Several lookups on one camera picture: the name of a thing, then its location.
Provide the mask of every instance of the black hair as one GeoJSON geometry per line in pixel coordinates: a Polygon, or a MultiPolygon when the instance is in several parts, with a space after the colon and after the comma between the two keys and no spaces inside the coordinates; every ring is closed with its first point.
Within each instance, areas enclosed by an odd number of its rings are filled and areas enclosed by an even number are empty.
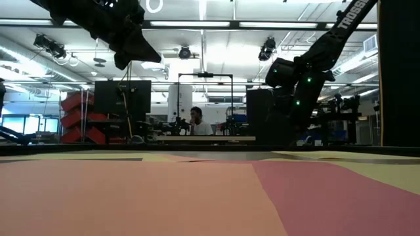
{"type": "Polygon", "coordinates": [[[203,112],[202,112],[201,108],[199,108],[199,107],[193,107],[193,108],[191,108],[191,111],[197,112],[198,115],[199,115],[199,117],[200,118],[203,118],[203,112]]]}

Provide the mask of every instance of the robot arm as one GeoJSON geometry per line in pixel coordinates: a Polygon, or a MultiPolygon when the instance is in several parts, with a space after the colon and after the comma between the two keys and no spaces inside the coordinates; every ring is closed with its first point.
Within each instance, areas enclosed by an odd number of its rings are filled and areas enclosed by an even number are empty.
{"type": "Polygon", "coordinates": [[[325,81],[335,81],[330,69],[335,65],[351,36],[377,0],[353,0],[344,12],[337,13],[337,22],[302,56],[294,61],[281,58],[271,65],[266,83],[271,87],[296,85],[289,109],[284,111],[290,125],[305,130],[325,81]]]}

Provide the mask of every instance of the white t-shirt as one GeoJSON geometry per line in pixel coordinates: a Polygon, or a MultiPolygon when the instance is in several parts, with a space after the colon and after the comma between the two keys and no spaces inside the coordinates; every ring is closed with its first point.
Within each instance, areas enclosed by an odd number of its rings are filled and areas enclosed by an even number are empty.
{"type": "Polygon", "coordinates": [[[201,121],[199,125],[194,125],[192,135],[213,135],[213,129],[209,123],[201,121]]]}

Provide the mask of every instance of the computer monitor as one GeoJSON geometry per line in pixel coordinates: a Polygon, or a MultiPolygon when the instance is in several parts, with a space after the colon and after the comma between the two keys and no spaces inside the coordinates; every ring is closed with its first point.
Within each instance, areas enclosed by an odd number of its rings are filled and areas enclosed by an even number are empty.
{"type": "Polygon", "coordinates": [[[150,112],[151,81],[97,81],[94,84],[94,112],[126,114],[124,99],[121,90],[125,93],[129,113],[143,121],[146,113],[150,112]]]}

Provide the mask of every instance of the black curtain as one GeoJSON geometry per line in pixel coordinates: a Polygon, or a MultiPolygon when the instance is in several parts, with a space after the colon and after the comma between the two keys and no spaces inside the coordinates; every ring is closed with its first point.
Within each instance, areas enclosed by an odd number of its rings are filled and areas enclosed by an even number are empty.
{"type": "Polygon", "coordinates": [[[419,147],[420,1],[382,0],[379,50],[382,144],[419,147]]]}

